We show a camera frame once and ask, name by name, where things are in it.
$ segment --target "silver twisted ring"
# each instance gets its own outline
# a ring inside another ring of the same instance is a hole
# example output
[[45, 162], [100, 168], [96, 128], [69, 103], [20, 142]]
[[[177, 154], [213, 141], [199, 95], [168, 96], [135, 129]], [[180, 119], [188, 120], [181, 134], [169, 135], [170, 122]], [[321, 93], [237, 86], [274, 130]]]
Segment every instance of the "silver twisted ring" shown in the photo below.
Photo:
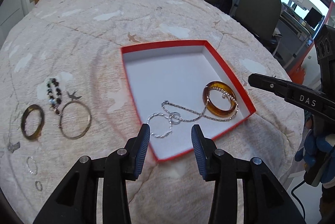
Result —
[[[30, 166], [29, 166], [29, 159], [31, 159], [32, 162], [35, 164], [35, 171], [33, 171], [33, 170], [30, 168]], [[32, 157], [32, 156], [27, 157], [26, 163], [27, 163], [27, 167], [28, 167], [29, 173], [32, 174], [32, 175], [37, 175], [38, 168], [37, 168], [37, 163], [36, 163], [34, 157]]]
[[155, 113], [155, 114], [152, 114], [148, 117], [148, 120], [147, 120], [147, 124], [149, 125], [149, 121], [154, 118], [155, 116], [162, 116], [164, 118], [166, 118], [168, 121], [169, 121], [169, 124], [170, 124], [170, 130], [167, 132], [167, 133], [164, 133], [163, 135], [157, 135], [153, 132], [150, 131], [150, 135], [152, 135], [153, 137], [156, 137], [156, 138], [164, 138], [166, 137], [167, 135], [169, 135], [170, 133], [172, 133], [172, 119], [171, 117], [167, 116], [166, 114], [162, 114], [162, 113]]

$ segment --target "beaded bracelet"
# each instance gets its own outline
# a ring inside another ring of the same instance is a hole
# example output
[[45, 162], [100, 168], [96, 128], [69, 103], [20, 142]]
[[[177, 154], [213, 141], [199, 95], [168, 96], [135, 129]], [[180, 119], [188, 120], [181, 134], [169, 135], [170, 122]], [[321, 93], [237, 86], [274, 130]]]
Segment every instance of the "beaded bracelet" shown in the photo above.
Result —
[[[56, 90], [56, 99], [54, 98], [53, 91], [52, 91], [52, 85], [55, 86]], [[59, 105], [62, 102], [62, 92], [61, 89], [58, 87], [59, 83], [55, 78], [50, 79], [46, 85], [48, 87], [48, 96], [49, 96], [49, 102], [51, 104], [51, 108], [54, 109], [54, 113], [60, 115], [60, 112], [58, 110]]]

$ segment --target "amber bangle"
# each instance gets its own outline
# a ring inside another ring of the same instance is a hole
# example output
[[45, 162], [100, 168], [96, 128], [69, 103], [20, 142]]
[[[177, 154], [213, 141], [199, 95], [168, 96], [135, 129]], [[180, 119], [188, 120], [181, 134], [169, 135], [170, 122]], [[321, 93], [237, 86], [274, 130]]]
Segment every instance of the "amber bangle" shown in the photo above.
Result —
[[[33, 111], [38, 110], [40, 112], [40, 122], [37, 127], [37, 130], [32, 135], [27, 135], [26, 133], [26, 120], [28, 115]], [[35, 140], [38, 136], [40, 136], [40, 133], [42, 131], [42, 128], [44, 126], [44, 112], [42, 108], [36, 104], [30, 105], [23, 113], [22, 119], [21, 119], [21, 130], [23, 136], [28, 140]]]
[[219, 109], [218, 107], [216, 107], [212, 101], [210, 100], [209, 98], [209, 92], [210, 92], [210, 87], [218, 87], [218, 88], [221, 88], [223, 90], [225, 90], [228, 94], [230, 94], [235, 100], [236, 100], [236, 96], [233, 92], [233, 90], [225, 83], [223, 82], [220, 82], [220, 81], [212, 81], [210, 82], [209, 84], [207, 84], [204, 88], [204, 91], [202, 93], [202, 99], [204, 101], [204, 104], [206, 104], [207, 102], [207, 99], [209, 99], [209, 102], [207, 104], [207, 109], [212, 113], [212, 114], [215, 114], [216, 116], [219, 116], [219, 117], [225, 117], [229, 114], [231, 114], [235, 108], [236, 108], [236, 104], [235, 102], [233, 102], [231, 100], [231, 107], [229, 110], [221, 110]]

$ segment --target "floor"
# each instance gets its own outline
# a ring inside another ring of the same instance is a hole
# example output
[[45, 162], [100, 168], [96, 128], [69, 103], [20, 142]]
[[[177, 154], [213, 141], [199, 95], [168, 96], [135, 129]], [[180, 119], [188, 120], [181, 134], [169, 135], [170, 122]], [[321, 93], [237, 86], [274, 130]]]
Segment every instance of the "floor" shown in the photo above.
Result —
[[[303, 210], [298, 201], [291, 196], [291, 191], [295, 186], [303, 181], [304, 172], [291, 174], [291, 176], [294, 176], [294, 179], [289, 188], [287, 189], [287, 192], [289, 193], [290, 197], [292, 198], [302, 215]], [[295, 190], [294, 194], [300, 199], [300, 201], [304, 205], [306, 212], [306, 224], [317, 224], [321, 220], [321, 214], [319, 212], [319, 203], [322, 195], [321, 183], [317, 187], [312, 187], [305, 183], [297, 190]]]

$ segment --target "silver hoop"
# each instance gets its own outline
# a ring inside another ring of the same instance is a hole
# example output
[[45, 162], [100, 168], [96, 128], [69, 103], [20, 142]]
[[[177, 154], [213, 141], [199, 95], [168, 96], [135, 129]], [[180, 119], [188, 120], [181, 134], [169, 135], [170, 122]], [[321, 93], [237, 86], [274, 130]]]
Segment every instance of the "silver hoop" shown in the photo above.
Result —
[[[29, 166], [29, 159], [31, 159], [32, 162], [35, 164], [36, 171], [33, 171], [33, 170], [30, 168], [30, 166]], [[27, 157], [26, 163], [27, 163], [27, 167], [28, 167], [29, 173], [32, 174], [32, 175], [37, 175], [38, 167], [37, 167], [37, 163], [36, 163], [34, 157], [32, 157], [32, 156]]]
[[[77, 136], [74, 136], [74, 137], [69, 137], [67, 136], [64, 132], [63, 132], [63, 127], [62, 127], [62, 118], [63, 118], [63, 114], [64, 114], [64, 109], [72, 104], [72, 103], [77, 103], [77, 104], [80, 104], [81, 106], [84, 106], [86, 108], [86, 110], [88, 111], [88, 119], [87, 119], [87, 126], [86, 126], [86, 129], [79, 135]], [[75, 139], [79, 139], [80, 137], [83, 137], [86, 132], [88, 131], [89, 127], [91, 126], [91, 121], [92, 121], [92, 115], [91, 115], [91, 111], [89, 110], [89, 108], [82, 102], [80, 101], [77, 101], [77, 100], [72, 100], [72, 101], [69, 101], [68, 103], [66, 103], [64, 105], [64, 107], [62, 108], [62, 112], [61, 112], [61, 116], [59, 118], [59, 125], [58, 125], [58, 128], [61, 130], [61, 133], [62, 135], [64, 135], [64, 137], [68, 138], [68, 139], [71, 139], [71, 140], [75, 140]]]
[[43, 186], [42, 186], [42, 183], [39, 180], [35, 181], [35, 187], [38, 191], [42, 192]]
[[148, 120], [147, 120], [147, 124], [149, 125], [149, 121], [154, 118], [155, 116], [162, 116], [164, 118], [166, 118], [168, 121], [169, 121], [169, 124], [170, 124], [170, 130], [167, 132], [167, 133], [164, 133], [163, 135], [157, 135], [153, 132], [150, 132], [150, 135], [152, 135], [153, 137], [156, 137], [156, 138], [164, 138], [166, 137], [167, 135], [169, 135], [170, 133], [172, 133], [172, 119], [170, 116], [167, 116], [166, 114], [162, 114], [162, 113], [155, 113], [155, 114], [152, 114], [148, 117]]

